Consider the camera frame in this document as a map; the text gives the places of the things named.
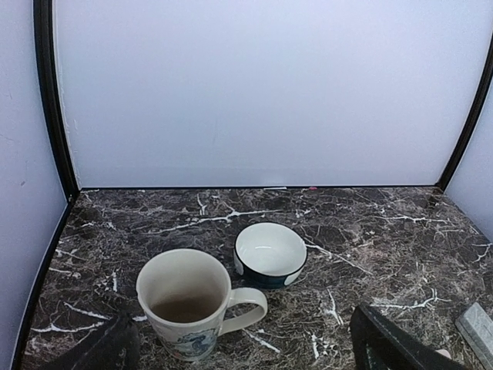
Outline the pink glasses case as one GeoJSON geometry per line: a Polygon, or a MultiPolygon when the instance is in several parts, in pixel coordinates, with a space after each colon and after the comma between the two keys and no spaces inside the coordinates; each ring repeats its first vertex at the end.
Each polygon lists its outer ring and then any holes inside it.
{"type": "Polygon", "coordinates": [[[451,359],[451,354],[450,354],[450,352],[449,352],[448,350],[446,350],[446,349],[438,349],[438,350],[437,350],[437,353],[439,353],[439,354],[443,355],[443,356],[444,356],[444,357],[446,357],[446,358],[451,359]]]}

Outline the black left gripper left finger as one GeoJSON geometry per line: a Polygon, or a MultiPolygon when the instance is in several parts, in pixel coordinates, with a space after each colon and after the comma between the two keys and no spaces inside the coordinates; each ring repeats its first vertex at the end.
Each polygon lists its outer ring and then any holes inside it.
{"type": "Polygon", "coordinates": [[[124,313],[39,369],[137,369],[139,351],[138,328],[131,316],[124,313]]]}

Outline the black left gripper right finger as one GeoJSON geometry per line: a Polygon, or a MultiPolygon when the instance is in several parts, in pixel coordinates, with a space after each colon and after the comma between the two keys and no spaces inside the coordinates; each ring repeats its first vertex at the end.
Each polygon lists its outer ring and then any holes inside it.
{"type": "Polygon", "coordinates": [[[357,369],[464,369],[414,339],[367,304],[354,309],[350,336],[357,369]]]}

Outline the grey case teal lining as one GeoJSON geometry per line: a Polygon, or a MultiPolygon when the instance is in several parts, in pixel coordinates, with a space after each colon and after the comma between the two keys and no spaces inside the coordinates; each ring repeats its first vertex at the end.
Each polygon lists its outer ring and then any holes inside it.
{"type": "Polygon", "coordinates": [[[475,302],[455,321],[465,341],[470,345],[485,369],[492,369],[492,319],[475,302]]]}

